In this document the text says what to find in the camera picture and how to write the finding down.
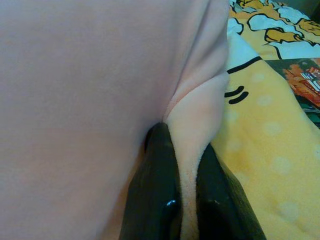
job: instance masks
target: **yellow polka dot fabric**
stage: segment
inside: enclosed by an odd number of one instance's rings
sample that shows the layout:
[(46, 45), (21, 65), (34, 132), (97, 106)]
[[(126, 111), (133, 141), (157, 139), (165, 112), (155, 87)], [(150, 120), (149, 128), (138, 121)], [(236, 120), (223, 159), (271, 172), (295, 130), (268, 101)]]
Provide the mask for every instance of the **yellow polka dot fabric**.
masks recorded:
[(217, 156), (241, 182), (268, 240), (320, 239), (320, 130), (259, 60), (230, 75)]

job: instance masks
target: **white polka dot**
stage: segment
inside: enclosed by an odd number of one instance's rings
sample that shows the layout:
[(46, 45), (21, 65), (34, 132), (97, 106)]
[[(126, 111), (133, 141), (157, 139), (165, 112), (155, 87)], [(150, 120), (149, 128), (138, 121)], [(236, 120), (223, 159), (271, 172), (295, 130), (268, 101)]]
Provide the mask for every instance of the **white polka dot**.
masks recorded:
[(271, 121), (271, 122), (267, 122), (264, 124), (263, 126), (263, 132), (268, 135), (268, 136), (275, 136), (279, 133), (281, 133), (282, 128), (280, 126), (279, 123)]
[(233, 139), (227, 143), (227, 149), (231, 152), (239, 151), (241, 147), (242, 147), (242, 142), (239, 139)]
[(316, 159), (320, 160), (320, 144), (316, 145), (314, 148), (314, 156)]
[(234, 124), (237, 121), (238, 117), (239, 117), (239, 114), (234, 110), (230, 110), (225, 113), (225, 119), (230, 124)]
[(236, 172), (235, 177), (239, 180), (241, 185), (245, 185), (249, 181), (249, 177), (245, 175), (243, 172)]
[(272, 96), (264, 95), (264, 96), (258, 97), (256, 103), (257, 103), (259, 106), (265, 107), (265, 106), (270, 105), (270, 104), (272, 103), (272, 101), (273, 101)]
[(253, 83), (260, 83), (262, 82), (263, 80), (265, 80), (265, 75), (262, 74), (262, 73), (255, 73), (252, 75), (251, 77), (251, 81)]
[(299, 217), (298, 205), (293, 202), (282, 202), (278, 205), (280, 214), (289, 222), (294, 222)]
[(288, 159), (281, 156), (276, 157), (271, 165), (273, 171), (281, 175), (288, 174), (291, 170), (291, 167), (291, 162)]

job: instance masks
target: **pink fabric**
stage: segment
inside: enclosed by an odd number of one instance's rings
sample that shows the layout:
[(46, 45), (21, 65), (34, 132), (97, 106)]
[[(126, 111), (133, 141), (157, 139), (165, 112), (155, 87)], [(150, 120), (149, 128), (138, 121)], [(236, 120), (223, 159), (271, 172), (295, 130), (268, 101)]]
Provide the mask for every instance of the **pink fabric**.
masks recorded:
[(219, 125), (227, 16), (225, 0), (1, 1), (0, 239), (116, 239), (159, 121), (184, 176), (184, 144), (196, 163)]

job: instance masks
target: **yellow blanket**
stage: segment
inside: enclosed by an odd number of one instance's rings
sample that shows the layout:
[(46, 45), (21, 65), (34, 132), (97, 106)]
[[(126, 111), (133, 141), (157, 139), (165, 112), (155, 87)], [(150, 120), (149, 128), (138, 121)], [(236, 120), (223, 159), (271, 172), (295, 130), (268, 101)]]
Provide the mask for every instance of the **yellow blanket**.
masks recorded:
[[(281, 17), (290, 9), (271, 1), (241, 0), (231, 6), (230, 83), (222, 127), (211, 144), (241, 182), (267, 239), (318, 240), (320, 130), (288, 83), (262, 59), (320, 57), (320, 26), (306, 16), (297, 22)], [(253, 27), (254, 16), (278, 26), (261, 21)], [(298, 42), (309, 46), (291, 45), (290, 53), (280, 49)]]

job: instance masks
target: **black rubber object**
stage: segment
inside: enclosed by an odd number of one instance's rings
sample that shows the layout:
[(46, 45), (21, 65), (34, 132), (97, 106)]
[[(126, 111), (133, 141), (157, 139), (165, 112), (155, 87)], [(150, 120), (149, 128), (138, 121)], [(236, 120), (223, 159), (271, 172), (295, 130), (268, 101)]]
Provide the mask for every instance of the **black rubber object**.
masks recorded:
[(147, 134), (145, 157), (128, 189), (120, 240), (180, 239), (180, 179), (168, 126)]
[(200, 240), (265, 240), (246, 194), (209, 144), (196, 179)]

